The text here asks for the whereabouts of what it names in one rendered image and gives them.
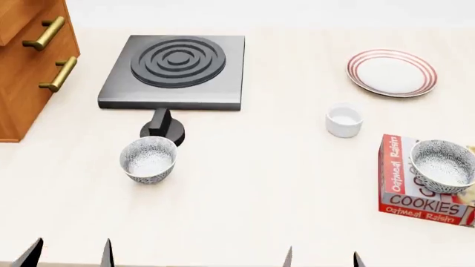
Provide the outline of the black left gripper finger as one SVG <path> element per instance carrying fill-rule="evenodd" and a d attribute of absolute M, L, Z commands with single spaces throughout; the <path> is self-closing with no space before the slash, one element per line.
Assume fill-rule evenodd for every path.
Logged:
<path fill-rule="evenodd" d="M 10 267 L 37 267 L 44 241 L 39 237 Z"/>
<path fill-rule="evenodd" d="M 109 239 L 105 243 L 99 267 L 115 267 L 111 240 Z"/>

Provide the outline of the black white patterned bowl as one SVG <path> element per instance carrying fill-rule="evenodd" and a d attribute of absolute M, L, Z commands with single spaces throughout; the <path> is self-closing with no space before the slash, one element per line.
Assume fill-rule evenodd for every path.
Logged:
<path fill-rule="evenodd" d="M 417 142 L 410 150 L 416 177 L 430 191 L 455 194 L 475 185 L 475 153 L 440 139 Z"/>
<path fill-rule="evenodd" d="M 139 184 L 157 184 L 172 171 L 177 160 L 177 146 L 170 139 L 147 136 L 123 148 L 119 165 L 128 177 Z"/>

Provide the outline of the oatmeal raisin cookies box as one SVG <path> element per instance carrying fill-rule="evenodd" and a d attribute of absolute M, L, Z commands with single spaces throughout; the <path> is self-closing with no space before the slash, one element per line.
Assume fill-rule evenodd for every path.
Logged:
<path fill-rule="evenodd" d="M 424 186 L 410 163 L 412 137 L 383 135 L 379 147 L 379 211 L 475 228 L 475 185 L 456 194 Z"/>

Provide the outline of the white plate with red rings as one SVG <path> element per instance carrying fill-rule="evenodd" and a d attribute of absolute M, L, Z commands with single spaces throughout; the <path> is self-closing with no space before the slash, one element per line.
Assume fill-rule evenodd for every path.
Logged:
<path fill-rule="evenodd" d="M 398 98 L 425 95 L 438 82 L 435 68 L 421 57 L 385 48 L 357 53 L 347 62 L 346 72 L 360 88 Z"/>

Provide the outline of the white ramekin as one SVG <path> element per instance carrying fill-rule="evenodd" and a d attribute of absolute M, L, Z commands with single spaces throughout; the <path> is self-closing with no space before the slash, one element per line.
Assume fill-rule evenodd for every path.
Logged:
<path fill-rule="evenodd" d="M 333 104 L 325 116 L 326 130 L 339 138 L 358 135 L 363 121 L 358 109 L 349 103 Z"/>

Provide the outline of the black stove knob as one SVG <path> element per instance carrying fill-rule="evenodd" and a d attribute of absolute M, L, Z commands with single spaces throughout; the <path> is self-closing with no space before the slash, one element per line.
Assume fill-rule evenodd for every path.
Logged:
<path fill-rule="evenodd" d="M 168 108 L 158 108 L 150 122 L 144 124 L 140 137 L 161 136 L 170 139 L 176 146 L 183 144 L 186 133 L 181 122 L 171 116 Z"/>

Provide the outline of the flat black stove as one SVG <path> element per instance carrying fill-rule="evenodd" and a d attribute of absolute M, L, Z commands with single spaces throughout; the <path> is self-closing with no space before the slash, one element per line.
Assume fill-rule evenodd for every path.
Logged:
<path fill-rule="evenodd" d="M 158 39 L 177 35 L 131 35 L 97 97 L 100 108 L 239 111 L 241 108 L 244 36 L 193 36 L 215 42 L 226 54 L 226 66 L 213 79 L 187 88 L 144 84 L 131 72 L 131 58 Z"/>

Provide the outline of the wooden cabinet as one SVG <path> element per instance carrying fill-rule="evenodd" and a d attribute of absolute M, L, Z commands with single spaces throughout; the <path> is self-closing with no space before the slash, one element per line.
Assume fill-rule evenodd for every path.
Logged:
<path fill-rule="evenodd" d="M 42 51 L 23 47 L 45 28 L 43 20 L 65 24 Z M 55 62 L 78 58 L 79 46 L 66 0 L 0 0 L 0 142 L 20 142 L 55 93 L 39 88 L 52 82 Z"/>

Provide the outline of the round ringed stove burner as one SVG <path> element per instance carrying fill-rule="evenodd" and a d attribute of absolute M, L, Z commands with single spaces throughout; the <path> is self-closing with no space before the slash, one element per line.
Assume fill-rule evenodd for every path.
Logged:
<path fill-rule="evenodd" d="M 131 58 L 131 72 L 158 88 L 187 88 L 219 75 L 226 66 L 221 46 L 208 39 L 178 36 L 158 39 Z"/>

